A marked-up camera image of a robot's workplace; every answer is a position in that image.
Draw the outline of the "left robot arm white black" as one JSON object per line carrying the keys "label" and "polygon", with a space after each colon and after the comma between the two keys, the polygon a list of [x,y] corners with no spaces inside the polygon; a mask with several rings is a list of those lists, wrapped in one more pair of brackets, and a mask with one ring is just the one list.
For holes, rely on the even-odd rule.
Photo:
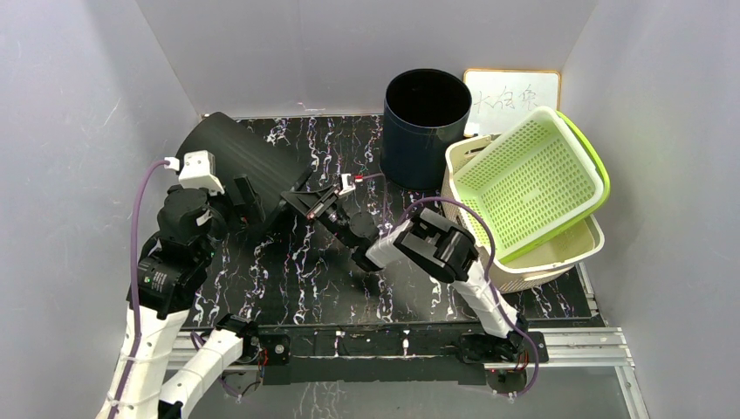
{"label": "left robot arm white black", "polygon": [[227,314],[195,354],[166,380],[168,363],[195,294],[227,230],[231,208],[215,175],[181,175],[139,252],[146,181],[137,192],[130,232],[127,328],[99,418],[187,418],[230,365],[263,360],[256,324]]}

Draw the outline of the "large black plastic bucket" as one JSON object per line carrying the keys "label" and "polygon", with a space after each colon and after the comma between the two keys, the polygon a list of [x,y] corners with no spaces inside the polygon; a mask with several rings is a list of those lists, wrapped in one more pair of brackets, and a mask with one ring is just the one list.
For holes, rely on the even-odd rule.
{"label": "large black plastic bucket", "polygon": [[261,197],[265,215],[264,221],[258,225],[245,224],[247,231],[255,237],[270,231],[288,210],[280,194],[290,190],[303,171],[311,168],[309,164],[299,162],[291,150],[269,144],[220,112],[211,114],[195,126],[175,156],[182,158],[186,153],[199,150],[207,150],[215,156],[216,176],[230,200],[233,178],[238,175],[249,177]]}

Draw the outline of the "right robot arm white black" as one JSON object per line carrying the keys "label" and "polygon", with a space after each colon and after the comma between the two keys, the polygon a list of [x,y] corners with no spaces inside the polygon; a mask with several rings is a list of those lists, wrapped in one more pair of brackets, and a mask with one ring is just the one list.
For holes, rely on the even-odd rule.
{"label": "right robot arm white black", "polygon": [[364,271],[381,271],[406,259],[432,279],[450,284],[471,308],[483,330],[464,334],[462,361],[513,362],[518,369],[544,361],[541,346],[527,333],[524,316],[508,304],[490,279],[471,232],[425,208],[427,199],[411,204],[398,224],[382,235],[366,212],[347,215],[340,199],[353,192],[354,177],[343,175],[341,187],[318,191],[285,191],[283,201],[310,222],[318,221],[352,252]]}

